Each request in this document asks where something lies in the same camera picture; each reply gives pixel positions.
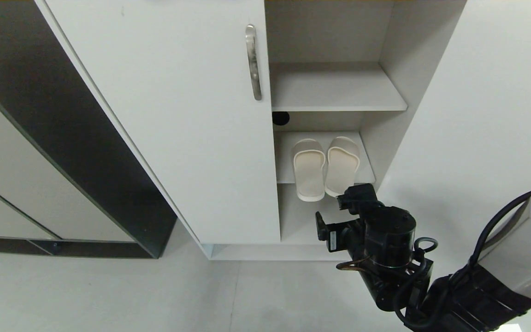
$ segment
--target slipper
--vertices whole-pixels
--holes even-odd
[[[320,143],[310,138],[302,139],[294,145],[291,153],[297,196],[305,202],[322,200],[325,197],[325,153]]]
[[[327,151],[327,160],[325,192],[333,197],[343,195],[347,188],[354,185],[356,171],[360,167],[360,149],[351,139],[336,137]]]

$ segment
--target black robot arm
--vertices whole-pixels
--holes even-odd
[[[492,331],[531,309],[531,298],[505,286],[477,264],[475,254],[468,265],[436,279],[430,287],[434,262],[425,254],[436,249],[438,242],[429,237],[414,240],[415,218],[407,210],[378,201],[371,184],[349,187],[337,201],[340,210],[358,217],[326,224],[317,212],[319,240],[326,242],[329,252],[347,250],[352,260],[340,263],[337,269],[358,271],[377,307],[395,311],[410,330]],[[497,222],[491,223],[490,229],[485,229],[487,236]],[[424,242],[431,245],[424,247]]]

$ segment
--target shoe cabinet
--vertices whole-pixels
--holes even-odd
[[[208,258],[340,261],[314,213],[351,216],[297,197],[290,150],[347,136],[379,189],[466,1],[36,3]]]

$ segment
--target black cable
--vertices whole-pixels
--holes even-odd
[[[419,250],[419,244],[421,242],[431,242],[432,246],[430,246],[427,249],[422,249],[424,254],[427,254],[430,251],[434,251],[436,248],[438,248],[438,240],[432,238],[432,237],[420,237],[419,239],[415,240],[415,243],[413,244],[414,250]]]
[[[419,244],[421,242],[431,242],[432,246],[430,246],[428,249],[421,249],[419,247]],[[407,317],[405,317],[405,315],[401,313],[399,304],[401,302],[401,297],[403,293],[411,285],[413,285],[413,282],[415,282],[415,280],[419,279],[419,277],[421,277],[425,273],[425,268],[427,267],[427,260],[425,259],[425,254],[426,252],[429,252],[429,251],[434,250],[435,248],[438,248],[438,241],[436,239],[432,239],[431,237],[420,237],[419,239],[415,240],[415,243],[413,244],[413,248],[415,249],[415,254],[419,255],[419,259],[421,259],[419,261],[421,262],[421,265],[419,266],[419,270],[413,273],[411,277],[407,279],[407,281],[405,281],[405,283],[402,284],[399,287],[399,289],[396,291],[394,297],[392,298],[392,308],[394,309],[396,316],[405,324],[405,326],[409,328],[424,329],[436,323],[438,317],[440,316],[440,311],[444,304],[446,296],[448,295],[448,290],[446,288],[446,290],[440,295],[440,299],[438,300],[438,305],[436,306],[437,308],[436,311],[434,311],[434,313],[432,313],[429,319],[427,319],[423,323],[415,323],[407,319]]]
[[[474,265],[478,262],[478,257],[480,256],[481,252],[483,251],[483,247],[485,242],[487,241],[487,238],[489,237],[489,234],[497,223],[503,219],[504,216],[506,216],[507,213],[510,213],[514,208],[525,201],[529,200],[531,197],[531,191],[528,191],[527,193],[517,197],[513,201],[509,202],[506,206],[504,206],[497,214],[489,220],[489,223],[487,223],[487,226],[483,231],[481,232],[481,235],[478,237],[477,245],[474,247],[474,252],[472,253],[472,256],[470,256],[470,259],[468,259],[468,265],[469,267],[474,267]]]
[[[457,271],[455,274],[452,275],[450,278],[450,285],[452,287],[456,286],[463,277],[466,276],[470,272],[470,270],[477,264],[478,258],[481,255],[481,252],[483,251],[485,247],[485,243],[487,242],[487,238],[489,237],[489,234],[495,229],[495,226],[503,219],[504,216],[506,216],[508,213],[510,213],[516,206],[523,204],[525,201],[529,200],[531,197],[531,191],[528,191],[527,193],[518,196],[513,201],[509,202],[506,206],[504,206],[497,214],[489,220],[489,223],[487,223],[487,226],[483,229],[481,232],[481,235],[478,237],[478,241],[476,246],[474,247],[474,252],[472,252],[472,255],[468,259],[468,264],[466,264],[465,267]]]

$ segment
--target black round object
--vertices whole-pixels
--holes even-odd
[[[283,126],[290,121],[290,114],[288,112],[272,112],[271,120],[276,126]]]
[[[404,267],[413,256],[415,218],[398,207],[380,207],[364,217],[366,255],[383,267]]]

